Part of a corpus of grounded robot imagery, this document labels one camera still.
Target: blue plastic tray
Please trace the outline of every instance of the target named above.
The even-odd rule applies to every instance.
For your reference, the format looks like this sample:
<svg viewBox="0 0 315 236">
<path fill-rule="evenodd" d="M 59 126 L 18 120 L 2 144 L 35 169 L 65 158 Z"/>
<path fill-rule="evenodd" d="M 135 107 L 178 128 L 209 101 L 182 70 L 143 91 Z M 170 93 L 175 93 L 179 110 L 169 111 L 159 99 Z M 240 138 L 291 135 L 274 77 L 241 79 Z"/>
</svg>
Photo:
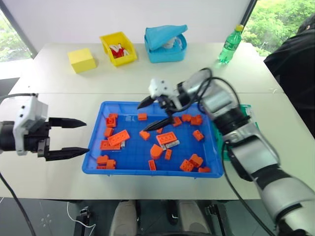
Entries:
<svg viewBox="0 0 315 236">
<path fill-rule="evenodd" d="M 187 176 L 187 177 L 207 177 L 219 178 L 222 174 L 221 161 L 217 151 L 214 131 L 211 121 L 205 116 L 201 126 L 192 126 L 188 122 L 173 127 L 168 125 L 163 128 L 163 133 L 173 131 L 180 141 L 180 145 L 172 147 L 171 160 L 165 160 L 165 152 L 161 158 L 155 161 L 157 171 L 150 171 L 148 161 L 151 160 L 150 149 L 153 144 L 158 144 L 156 140 L 156 131 L 151 131 L 149 140 L 144 141 L 139 132 L 149 123 L 161 120 L 166 117 L 163 109 L 158 103 L 137 110 L 138 102 L 103 102 L 101 104 L 92 137 L 89 144 L 90 151 L 86 154 L 82 165 L 83 172 L 87 174 L 105 174 L 105 175 L 148 175 L 148 176 Z M 110 113 L 118 113 L 117 127 L 114 134 L 124 129 L 130 134 L 130 139 L 126 140 L 126 147 L 121 150 L 101 151 L 99 149 L 106 124 L 105 118 Z M 138 121 L 138 113 L 147 113 L 146 121 Z M 197 106 L 193 104 L 182 114 L 191 114 L 193 116 L 200 114 Z M 192 135 L 193 131 L 199 129 L 205 136 L 204 141 L 198 142 Z M 204 159 L 202 167 L 211 168 L 210 173 L 199 173 L 197 168 L 192 172 L 183 172 L 179 169 L 184 159 L 189 159 L 192 154 L 196 153 Z M 98 170 L 96 169 L 96 159 L 100 155 L 108 155 L 110 159 L 116 160 L 115 170 Z"/>
</svg>

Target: yellow plastic bin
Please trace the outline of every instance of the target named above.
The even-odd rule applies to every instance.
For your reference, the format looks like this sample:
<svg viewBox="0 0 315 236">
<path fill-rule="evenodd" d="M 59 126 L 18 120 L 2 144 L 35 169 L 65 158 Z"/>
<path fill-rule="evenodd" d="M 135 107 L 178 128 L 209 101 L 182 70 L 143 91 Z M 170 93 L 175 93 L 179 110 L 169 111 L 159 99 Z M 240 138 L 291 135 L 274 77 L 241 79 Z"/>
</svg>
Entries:
<svg viewBox="0 0 315 236">
<path fill-rule="evenodd" d="M 137 53 L 133 47 L 133 44 L 129 41 L 129 39 L 123 32 L 112 33 L 109 35 L 101 36 L 99 38 L 102 41 L 104 52 L 109 56 L 110 61 L 113 63 L 114 66 L 127 64 L 129 62 L 137 60 Z M 129 55 L 120 58 L 114 58 L 112 51 L 109 48 L 109 45 L 118 45 L 119 43 L 129 52 Z"/>
</svg>

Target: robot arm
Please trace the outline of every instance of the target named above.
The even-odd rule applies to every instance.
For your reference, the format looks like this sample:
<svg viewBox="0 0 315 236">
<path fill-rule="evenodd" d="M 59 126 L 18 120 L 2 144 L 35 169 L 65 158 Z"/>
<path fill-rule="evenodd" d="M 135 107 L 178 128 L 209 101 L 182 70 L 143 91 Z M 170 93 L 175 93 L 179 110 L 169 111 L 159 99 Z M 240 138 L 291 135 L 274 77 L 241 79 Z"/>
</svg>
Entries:
<svg viewBox="0 0 315 236">
<path fill-rule="evenodd" d="M 187 109 L 193 102 L 201 103 L 205 113 L 221 132 L 227 143 L 231 163 L 238 175 L 255 183 L 261 199 L 280 232 L 298 232 L 315 236 L 315 193 L 299 179 L 280 168 L 277 152 L 245 116 L 239 102 L 222 86 L 216 83 L 210 69 L 202 69 L 187 81 L 177 85 L 170 94 L 162 91 L 165 81 L 152 79 L 150 97 L 140 103 L 139 108 L 158 100 L 166 110 L 168 119 L 155 122 L 146 130 L 159 129 L 172 123 L 172 114 Z"/>
<path fill-rule="evenodd" d="M 76 128 L 86 125 L 77 119 L 49 118 L 48 106 L 37 99 L 37 94 L 30 97 L 20 108 L 15 121 L 0 122 L 0 153 L 16 150 L 18 155 L 26 155 L 27 151 L 37 152 L 38 157 L 46 161 L 70 159 L 89 151 L 80 147 L 65 147 L 61 150 L 49 150 L 49 130 L 53 126 Z"/>
</svg>

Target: white cable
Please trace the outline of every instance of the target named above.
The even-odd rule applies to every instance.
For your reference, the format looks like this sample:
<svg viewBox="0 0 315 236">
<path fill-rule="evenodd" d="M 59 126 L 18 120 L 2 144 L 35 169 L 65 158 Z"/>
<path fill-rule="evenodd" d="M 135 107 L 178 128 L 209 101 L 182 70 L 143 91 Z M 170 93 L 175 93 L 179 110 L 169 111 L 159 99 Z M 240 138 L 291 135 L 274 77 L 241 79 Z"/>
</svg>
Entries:
<svg viewBox="0 0 315 236">
<path fill-rule="evenodd" d="M 5 95 L 5 96 L 1 96 L 0 97 L 0 103 L 5 100 L 6 98 L 10 98 L 10 97 L 18 97 L 18 96 L 35 96 L 35 93 L 16 93 L 16 94 L 9 94 L 9 95 Z"/>
<path fill-rule="evenodd" d="M 74 221 L 74 222 L 80 223 L 80 224 L 83 225 L 85 228 L 92 228 L 92 227 L 93 227 L 92 230 L 91 230 L 91 232 L 90 232 L 90 234 L 89 234 L 89 236 L 92 235 L 92 232 L 93 232 L 93 230 L 94 230 L 96 224 L 93 224 L 93 225 L 88 226 L 88 225 L 83 224 L 83 223 L 82 223 L 81 221 L 79 221 L 79 220 L 74 220 L 74 219 L 72 219 L 72 217 L 71 217 L 70 214 L 69 214 L 69 202 L 67 202 L 67 213 L 68 213 L 68 216 L 69 216 L 70 220 L 72 220 L 72 221 Z"/>
</svg>

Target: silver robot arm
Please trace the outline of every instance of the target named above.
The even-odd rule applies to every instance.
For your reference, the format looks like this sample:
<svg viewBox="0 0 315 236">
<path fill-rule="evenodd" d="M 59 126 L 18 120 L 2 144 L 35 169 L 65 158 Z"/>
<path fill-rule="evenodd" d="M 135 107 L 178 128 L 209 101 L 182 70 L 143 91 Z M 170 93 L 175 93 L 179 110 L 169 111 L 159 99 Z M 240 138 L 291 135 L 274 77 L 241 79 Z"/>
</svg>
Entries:
<svg viewBox="0 0 315 236">
<path fill-rule="evenodd" d="M 163 99 L 163 96 L 167 95 L 159 94 L 160 105 L 173 114 L 176 110 L 180 111 L 178 100 L 184 109 L 189 103 L 199 98 L 198 102 L 201 103 L 205 113 L 227 143 L 233 167 L 241 178 L 254 182 L 270 217 L 283 235 L 296 230 L 304 230 L 305 235 L 315 236 L 314 191 L 280 168 L 280 159 L 276 150 L 261 134 L 250 117 L 241 112 L 234 95 L 216 83 L 216 79 L 220 80 L 220 78 L 212 77 L 210 69 L 202 69 L 187 81 L 177 85 L 173 93 L 178 94 L 176 103 L 172 102 L 174 96 L 171 96 L 170 102 L 167 102 Z"/>
</svg>

